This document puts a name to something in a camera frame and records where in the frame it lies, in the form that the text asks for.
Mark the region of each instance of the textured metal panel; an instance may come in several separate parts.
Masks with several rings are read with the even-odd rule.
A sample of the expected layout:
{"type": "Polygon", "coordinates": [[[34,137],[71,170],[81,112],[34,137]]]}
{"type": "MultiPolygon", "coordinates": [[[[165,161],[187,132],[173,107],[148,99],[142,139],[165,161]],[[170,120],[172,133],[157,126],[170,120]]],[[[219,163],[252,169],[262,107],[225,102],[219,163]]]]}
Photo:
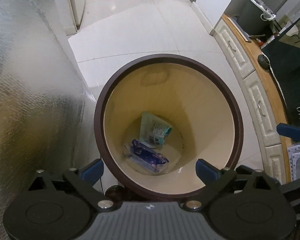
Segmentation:
{"type": "Polygon", "coordinates": [[[0,0],[0,239],[7,203],[35,170],[72,166],[79,132],[91,130],[76,68],[54,0],[0,0]]]}
{"type": "Polygon", "coordinates": [[[186,212],[177,202],[123,202],[99,214],[77,240],[225,240],[200,213],[186,212]]]}

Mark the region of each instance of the trash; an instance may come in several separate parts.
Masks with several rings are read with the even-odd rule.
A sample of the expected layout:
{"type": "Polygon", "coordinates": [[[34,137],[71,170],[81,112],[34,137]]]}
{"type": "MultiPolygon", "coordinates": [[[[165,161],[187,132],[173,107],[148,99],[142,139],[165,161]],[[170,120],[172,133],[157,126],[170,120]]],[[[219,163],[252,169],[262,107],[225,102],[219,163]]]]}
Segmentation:
{"type": "Polygon", "coordinates": [[[172,130],[172,125],[154,114],[141,113],[140,142],[150,148],[164,145],[164,138],[172,130]]]}
{"type": "Polygon", "coordinates": [[[131,145],[124,145],[123,155],[154,174],[162,173],[168,167],[169,160],[160,153],[134,139],[131,145]]]}

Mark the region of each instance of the wooden countertop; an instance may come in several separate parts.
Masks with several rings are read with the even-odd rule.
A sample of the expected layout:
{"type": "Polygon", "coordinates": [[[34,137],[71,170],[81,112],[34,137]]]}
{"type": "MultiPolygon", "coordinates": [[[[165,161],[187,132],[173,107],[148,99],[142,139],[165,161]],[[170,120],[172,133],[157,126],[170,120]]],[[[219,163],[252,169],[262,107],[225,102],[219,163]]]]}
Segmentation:
{"type": "MultiPolygon", "coordinates": [[[[246,51],[247,55],[249,56],[254,68],[257,71],[257,74],[263,84],[263,87],[266,90],[266,94],[269,98],[269,102],[274,113],[276,123],[288,123],[287,117],[284,111],[284,107],[282,101],[279,96],[279,92],[274,84],[274,81],[271,77],[271,74],[264,70],[258,63],[258,55],[261,54],[261,49],[258,47],[257,44],[254,42],[246,42],[241,34],[237,31],[236,27],[228,20],[226,15],[222,15],[222,19],[226,22],[226,24],[230,27],[244,50],[246,51]]],[[[283,158],[284,158],[284,166],[286,171],[286,180],[287,183],[291,181],[290,179],[290,164],[289,164],[289,156],[287,147],[291,146],[291,139],[287,137],[280,136],[281,146],[283,151],[283,158]]]]}

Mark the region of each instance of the small wheel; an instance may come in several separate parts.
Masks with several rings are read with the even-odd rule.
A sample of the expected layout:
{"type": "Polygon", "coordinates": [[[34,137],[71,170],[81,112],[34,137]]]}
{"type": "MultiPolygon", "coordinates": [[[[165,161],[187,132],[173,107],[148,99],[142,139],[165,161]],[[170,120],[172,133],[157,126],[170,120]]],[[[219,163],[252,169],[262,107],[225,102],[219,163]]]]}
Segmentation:
{"type": "Polygon", "coordinates": [[[265,70],[269,70],[270,69],[270,62],[269,59],[267,58],[266,55],[264,54],[260,54],[258,56],[258,63],[260,64],[260,66],[265,69],[265,70]]]}

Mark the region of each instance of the brown trash can rim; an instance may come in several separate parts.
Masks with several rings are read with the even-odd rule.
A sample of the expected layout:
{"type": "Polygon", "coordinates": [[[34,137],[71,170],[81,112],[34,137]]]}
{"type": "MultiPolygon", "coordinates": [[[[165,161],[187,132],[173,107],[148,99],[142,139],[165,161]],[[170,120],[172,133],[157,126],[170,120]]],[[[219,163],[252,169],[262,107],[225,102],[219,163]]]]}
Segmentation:
{"type": "Polygon", "coordinates": [[[226,166],[232,169],[235,168],[235,166],[238,163],[241,150],[242,150],[242,145],[243,145],[243,121],[242,121],[242,116],[237,101],[235,100],[231,90],[216,73],[214,73],[211,69],[207,68],[205,65],[201,64],[200,62],[197,62],[193,59],[180,56],[180,55],[152,54],[152,55],[144,56],[127,63],[122,68],[120,68],[117,72],[115,72],[112,75],[112,77],[108,80],[108,82],[105,84],[105,86],[103,87],[99,95],[97,105],[96,105],[95,115],[94,115],[94,133],[96,137],[97,146],[103,161],[105,162],[109,170],[112,172],[112,174],[116,178],[120,178],[119,181],[123,185],[125,185],[127,188],[131,189],[135,193],[149,200],[182,201],[184,199],[191,197],[192,195],[197,194],[201,189],[195,190],[193,192],[188,192],[185,194],[167,195],[167,194],[153,192],[151,190],[143,188],[142,186],[136,184],[131,179],[129,179],[124,174],[124,172],[122,172],[121,169],[116,165],[115,161],[111,156],[111,153],[108,150],[106,144],[106,138],[104,134],[104,127],[103,127],[104,111],[106,109],[107,101],[114,88],[124,77],[126,77],[129,73],[133,72],[134,70],[147,65],[157,64],[157,63],[174,63],[174,64],[179,64],[179,65],[192,68],[198,71],[199,73],[203,74],[204,76],[206,76],[208,79],[210,79],[221,91],[221,93],[225,97],[230,107],[233,116],[233,121],[234,121],[234,146],[226,166]]]}

